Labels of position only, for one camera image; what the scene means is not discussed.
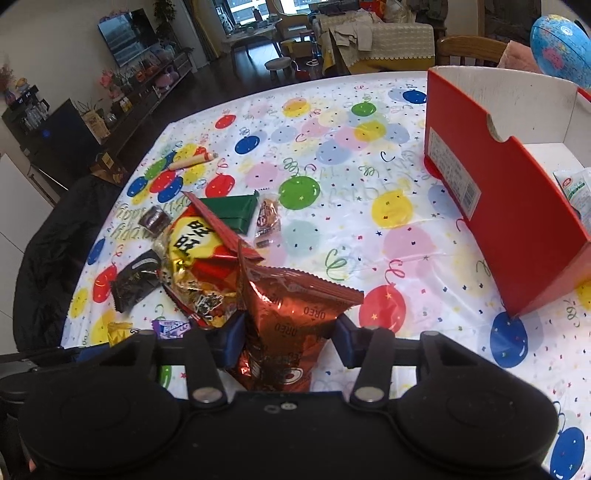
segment red cardboard box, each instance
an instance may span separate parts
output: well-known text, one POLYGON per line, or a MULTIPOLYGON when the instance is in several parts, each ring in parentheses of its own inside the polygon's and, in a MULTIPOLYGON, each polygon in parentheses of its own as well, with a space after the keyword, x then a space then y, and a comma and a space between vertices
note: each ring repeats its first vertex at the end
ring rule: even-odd
POLYGON ((591 279, 591 237, 553 177, 591 167, 591 97, 485 67, 428 73, 425 165, 465 215, 511 316, 591 279))

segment blue globe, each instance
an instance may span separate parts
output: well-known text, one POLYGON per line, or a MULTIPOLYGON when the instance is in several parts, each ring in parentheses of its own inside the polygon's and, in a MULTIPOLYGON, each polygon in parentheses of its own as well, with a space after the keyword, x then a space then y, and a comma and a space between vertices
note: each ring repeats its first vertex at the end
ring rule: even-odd
POLYGON ((591 40, 574 22, 559 15, 536 20, 531 51, 546 75, 591 88, 591 40))

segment balloon print tablecloth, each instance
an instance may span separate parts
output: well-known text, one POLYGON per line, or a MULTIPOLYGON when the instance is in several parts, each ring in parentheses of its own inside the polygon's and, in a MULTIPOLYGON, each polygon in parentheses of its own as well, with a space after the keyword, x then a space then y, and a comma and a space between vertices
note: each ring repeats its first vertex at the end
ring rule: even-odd
MULTIPOLYGON (((151 205, 175 216, 187 204, 183 190, 202 197, 274 193, 282 228, 261 251, 265 264, 364 290, 364 304, 349 312, 359 325, 388 327, 406 338, 439 330, 510 368, 556 401, 561 429, 546 467, 567 480, 591 474, 591 465, 583 463, 591 430, 591 285, 509 320, 460 212, 423 166, 426 81, 424 73, 319 80, 238 99, 169 125, 97 238, 74 294, 63 346, 106 342, 110 322, 150 329, 156 318, 184 320, 162 289, 129 314, 113 308, 108 281, 150 248, 137 222, 151 205), (171 161, 205 150, 217 152, 219 161, 165 170, 171 161)), ((251 226, 246 239, 253 235, 251 226)), ((344 369, 329 343, 312 389, 348 394, 356 374, 344 369)), ((186 397, 183 377, 183 367, 174 367, 163 383, 186 397)), ((414 369, 395 369, 392 395, 414 383, 414 369)))

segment white and green package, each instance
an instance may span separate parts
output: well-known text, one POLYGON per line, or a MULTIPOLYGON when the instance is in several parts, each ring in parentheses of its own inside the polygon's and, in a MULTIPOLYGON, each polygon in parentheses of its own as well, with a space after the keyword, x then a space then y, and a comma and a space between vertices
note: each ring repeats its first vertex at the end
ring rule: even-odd
POLYGON ((578 172, 555 171, 554 177, 569 203, 579 213, 585 230, 591 235, 591 168, 578 172))

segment television screen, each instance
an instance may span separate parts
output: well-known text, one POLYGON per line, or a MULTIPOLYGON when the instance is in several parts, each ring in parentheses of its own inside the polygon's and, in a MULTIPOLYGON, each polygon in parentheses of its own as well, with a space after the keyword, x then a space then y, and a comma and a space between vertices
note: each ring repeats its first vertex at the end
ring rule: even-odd
POLYGON ((120 67, 158 41, 144 9, 105 20, 99 23, 99 29, 120 67))

